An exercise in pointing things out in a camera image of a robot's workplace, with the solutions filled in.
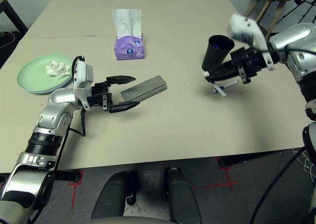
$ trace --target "gray block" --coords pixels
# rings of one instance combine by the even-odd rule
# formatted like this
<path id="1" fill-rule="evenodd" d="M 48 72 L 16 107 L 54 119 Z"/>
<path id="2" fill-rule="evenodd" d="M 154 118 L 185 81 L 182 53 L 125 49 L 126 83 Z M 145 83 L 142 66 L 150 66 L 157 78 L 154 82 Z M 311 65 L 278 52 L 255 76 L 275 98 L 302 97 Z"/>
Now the gray block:
<path id="1" fill-rule="evenodd" d="M 124 100 L 127 101 L 137 101 L 141 102 L 147 98 L 152 97 L 167 89 L 166 82 L 162 79 L 160 75 L 153 77 L 145 82 L 137 84 L 121 94 Z"/>

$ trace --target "light green plate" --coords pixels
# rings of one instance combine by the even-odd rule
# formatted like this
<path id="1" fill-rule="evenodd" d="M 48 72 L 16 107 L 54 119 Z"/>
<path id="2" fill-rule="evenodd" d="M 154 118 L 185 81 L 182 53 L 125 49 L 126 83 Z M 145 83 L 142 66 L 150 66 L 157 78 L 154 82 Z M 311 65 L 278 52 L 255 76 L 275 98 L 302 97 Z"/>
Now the light green plate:
<path id="1" fill-rule="evenodd" d="M 16 77 L 18 85 L 25 91 L 37 94 L 52 92 L 65 86 L 72 79 L 71 75 L 60 79 L 46 75 L 45 66 L 49 65 L 51 60 L 58 63 L 63 62 L 70 66 L 73 63 L 73 59 L 67 55 L 48 54 L 39 56 L 28 62 L 20 70 Z"/>

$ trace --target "floor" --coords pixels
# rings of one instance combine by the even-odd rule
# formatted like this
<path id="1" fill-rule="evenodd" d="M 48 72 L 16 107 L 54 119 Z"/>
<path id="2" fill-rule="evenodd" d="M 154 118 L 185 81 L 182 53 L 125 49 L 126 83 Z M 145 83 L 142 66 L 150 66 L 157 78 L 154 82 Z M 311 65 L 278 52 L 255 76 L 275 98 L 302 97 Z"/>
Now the floor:
<path id="1" fill-rule="evenodd" d="M 287 150 L 227 170 L 219 168 L 215 158 L 83 169 L 81 183 L 55 183 L 50 203 L 36 223 L 87 223 L 107 179 L 118 171 L 132 169 L 139 171 L 142 186 L 136 204 L 126 205 L 124 215 L 167 220 L 162 180 L 165 167 L 170 166 L 181 167 L 191 183 L 204 224 L 248 223 L 265 188 L 292 156 L 292 150 Z M 300 223 L 308 211 L 313 188 L 310 175 L 295 161 L 264 202 L 255 223 Z"/>

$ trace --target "black cup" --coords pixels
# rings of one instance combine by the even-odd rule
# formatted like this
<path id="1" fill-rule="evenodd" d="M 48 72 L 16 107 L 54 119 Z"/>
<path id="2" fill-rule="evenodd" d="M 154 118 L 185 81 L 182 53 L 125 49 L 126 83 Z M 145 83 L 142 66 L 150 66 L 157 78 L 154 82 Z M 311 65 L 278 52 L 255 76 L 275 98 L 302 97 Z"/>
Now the black cup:
<path id="1" fill-rule="evenodd" d="M 203 60 L 202 69 L 209 71 L 220 65 L 234 46 L 235 43 L 233 40 L 226 36 L 211 36 L 208 39 L 208 47 Z"/>

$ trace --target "purple tissue box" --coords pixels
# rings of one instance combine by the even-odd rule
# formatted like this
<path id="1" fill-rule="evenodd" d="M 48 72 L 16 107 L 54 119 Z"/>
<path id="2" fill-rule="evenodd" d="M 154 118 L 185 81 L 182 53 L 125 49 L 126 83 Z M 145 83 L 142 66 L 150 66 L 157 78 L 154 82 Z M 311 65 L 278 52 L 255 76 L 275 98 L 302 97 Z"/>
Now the purple tissue box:
<path id="1" fill-rule="evenodd" d="M 117 39 L 114 52 L 117 60 L 144 59 L 145 50 L 143 40 L 133 36 L 123 36 Z"/>

